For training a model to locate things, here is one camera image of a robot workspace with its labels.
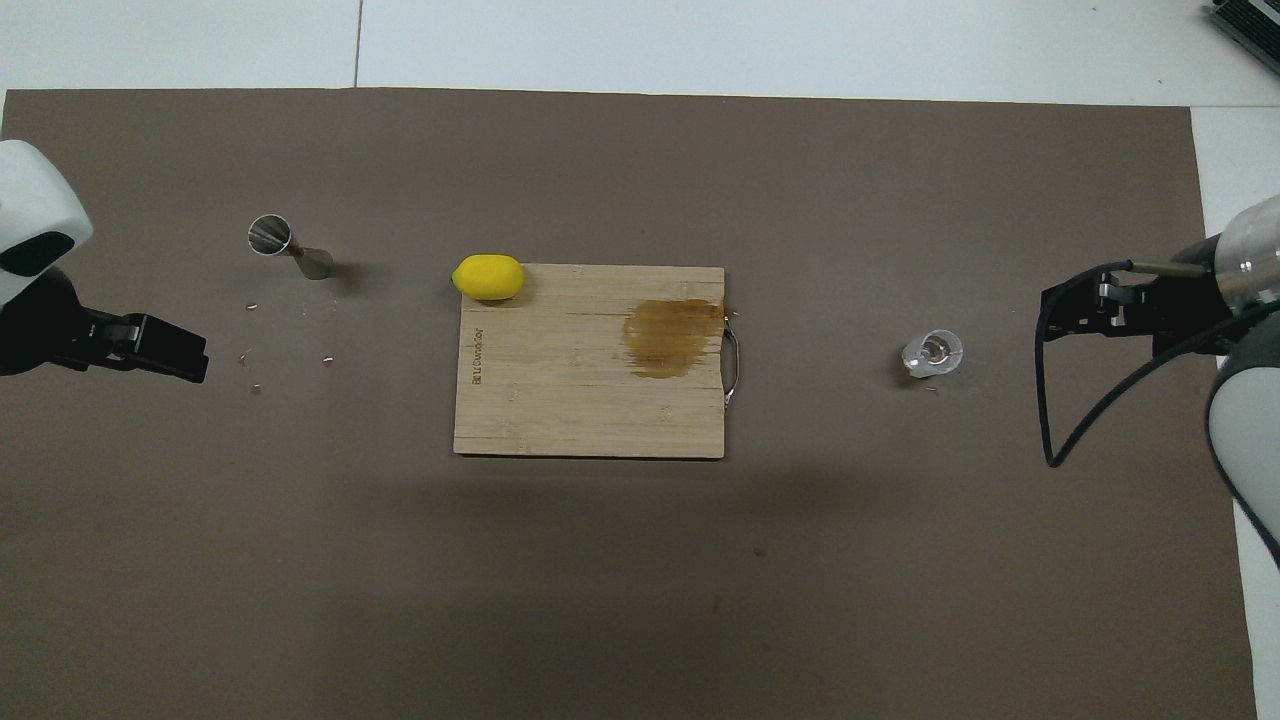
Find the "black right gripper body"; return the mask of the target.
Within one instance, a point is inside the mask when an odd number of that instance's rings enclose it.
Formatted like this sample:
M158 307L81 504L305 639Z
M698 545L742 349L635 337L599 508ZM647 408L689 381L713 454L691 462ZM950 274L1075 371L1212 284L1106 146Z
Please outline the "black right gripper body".
M1137 301L1126 307L1126 329L1130 337L1149 337L1152 354L1166 354L1233 318L1207 275L1158 275L1138 284L1135 293Z

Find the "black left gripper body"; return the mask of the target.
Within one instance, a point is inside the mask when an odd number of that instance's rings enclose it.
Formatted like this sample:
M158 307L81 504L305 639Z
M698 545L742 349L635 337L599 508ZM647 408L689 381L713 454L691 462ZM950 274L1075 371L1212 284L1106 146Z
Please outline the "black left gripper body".
M49 269L3 306L1 375L19 375L47 363L87 370L102 359L93 328L93 314L82 305L67 273Z

